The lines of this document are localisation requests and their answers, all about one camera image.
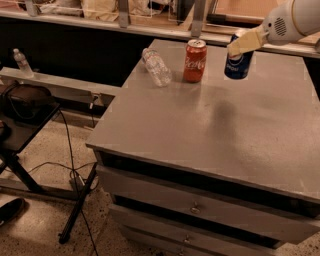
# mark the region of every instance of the coca-cola can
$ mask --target coca-cola can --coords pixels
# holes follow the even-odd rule
[[[206,66],[206,42],[200,39],[191,39],[187,44],[186,52],[183,78],[190,83],[200,82]]]

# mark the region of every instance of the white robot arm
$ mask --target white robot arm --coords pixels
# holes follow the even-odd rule
[[[273,9],[262,24],[228,45],[232,55],[265,43],[285,45],[320,31],[320,0],[288,0]]]

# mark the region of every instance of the gray table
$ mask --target gray table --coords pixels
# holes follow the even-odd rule
[[[226,49],[210,46],[202,82],[188,84],[185,46],[153,42],[173,82],[156,87],[139,62],[88,147],[320,204],[320,103],[303,59],[255,52],[231,80]]]

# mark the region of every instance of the terrazzo floor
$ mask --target terrazzo floor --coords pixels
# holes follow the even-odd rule
[[[91,130],[91,117],[64,112],[69,125],[75,167],[95,161],[91,149],[86,148],[85,141]],[[32,177],[42,185],[71,189],[70,171],[57,165],[33,167],[44,162],[57,162],[66,166],[70,164],[70,154],[65,125],[59,116],[50,121],[28,147],[19,154],[20,163],[31,171]],[[87,177],[91,164],[79,170]],[[16,179],[10,171],[1,174],[2,178]],[[98,255],[100,256],[173,256],[160,249],[128,241],[118,230],[118,225],[109,215],[108,193],[103,191],[98,180],[95,188],[87,196],[83,213],[90,227]],[[70,240],[59,243],[58,234],[62,232],[74,202],[69,200],[35,196],[26,193],[4,193],[0,188],[0,205],[16,198],[24,197],[27,206],[22,214],[0,228],[0,255],[17,256],[53,256],[53,255],[96,255],[83,216],[79,215]],[[320,256],[320,234],[294,246],[285,244],[278,250],[277,256]]]

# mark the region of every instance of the plastic water bottle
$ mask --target plastic water bottle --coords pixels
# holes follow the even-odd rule
[[[30,68],[30,65],[26,59],[26,56],[19,51],[19,49],[14,49],[13,50],[13,58],[17,62],[21,72],[26,78],[32,78],[34,77],[34,73]]]
[[[156,50],[145,48],[142,51],[142,62],[157,86],[164,87],[171,82],[171,70],[165,65]]]

